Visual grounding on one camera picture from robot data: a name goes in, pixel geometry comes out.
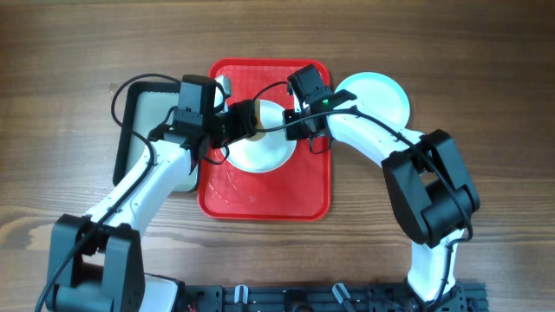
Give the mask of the green yellow sponge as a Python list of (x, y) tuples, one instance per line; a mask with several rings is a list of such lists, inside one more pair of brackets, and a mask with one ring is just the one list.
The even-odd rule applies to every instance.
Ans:
[(250, 138), (248, 138), (248, 140), (251, 141), (251, 142), (256, 142), (256, 141), (259, 141), (259, 140), (263, 139), (264, 136), (265, 136), (265, 133), (258, 131), (258, 129), (263, 129), (264, 128), (264, 125), (262, 124), (262, 121), (261, 121), (260, 100), (255, 100), (254, 101), (253, 108), (254, 108), (254, 117), (255, 117), (255, 120), (257, 122), (257, 124), (255, 125), (256, 133), (253, 136), (251, 136)]

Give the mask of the teal plate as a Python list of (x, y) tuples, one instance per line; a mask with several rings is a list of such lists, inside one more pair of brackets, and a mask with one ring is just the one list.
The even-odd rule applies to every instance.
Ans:
[(397, 126), (408, 124), (411, 113), (408, 96), (390, 77), (376, 72), (356, 73), (339, 83), (336, 92), (341, 90), (351, 92), (365, 107)]

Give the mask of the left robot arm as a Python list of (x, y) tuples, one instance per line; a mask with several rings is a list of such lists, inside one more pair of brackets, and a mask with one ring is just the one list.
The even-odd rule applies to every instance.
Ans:
[(50, 239), (47, 282), (36, 310), (188, 311), (179, 280), (144, 271), (141, 238), (170, 193), (208, 148), (254, 136), (260, 102), (219, 111), (178, 105), (143, 138), (145, 150), (120, 183), (83, 216), (62, 215)]

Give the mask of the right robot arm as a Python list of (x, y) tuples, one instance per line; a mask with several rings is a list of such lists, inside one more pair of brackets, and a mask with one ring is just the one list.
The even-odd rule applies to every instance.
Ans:
[(381, 167), (395, 219), (412, 242), (410, 300), (435, 311), (454, 299), (455, 254), (473, 239), (479, 195), (448, 133), (409, 130), (377, 106), (340, 92), (285, 111), (282, 125), (291, 139), (326, 134)]

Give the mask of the black tray with water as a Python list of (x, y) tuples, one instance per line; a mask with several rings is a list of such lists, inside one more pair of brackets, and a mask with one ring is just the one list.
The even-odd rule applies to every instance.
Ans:
[[(136, 81), (127, 90), (122, 124), (130, 126), (144, 138), (178, 104), (180, 87), (173, 82)], [(145, 145), (135, 136), (121, 130), (114, 165), (113, 184), (117, 185), (134, 167)]]

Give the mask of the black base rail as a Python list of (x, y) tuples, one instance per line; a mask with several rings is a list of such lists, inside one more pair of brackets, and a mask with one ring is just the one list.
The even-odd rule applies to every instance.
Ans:
[(425, 311), (404, 283), (304, 287), (179, 286), (175, 311)]

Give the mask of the white round plate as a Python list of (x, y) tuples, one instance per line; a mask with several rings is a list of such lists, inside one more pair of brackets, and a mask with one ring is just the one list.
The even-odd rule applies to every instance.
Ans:
[[(273, 101), (260, 100), (261, 121), (264, 128), (284, 124), (284, 108)], [(295, 140), (287, 140), (285, 130), (266, 133), (263, 139), (251, 142), (239, 140), (229, 145), (227, 161), (244, 172), (264, 173), (284, 165), (294, 153)]]

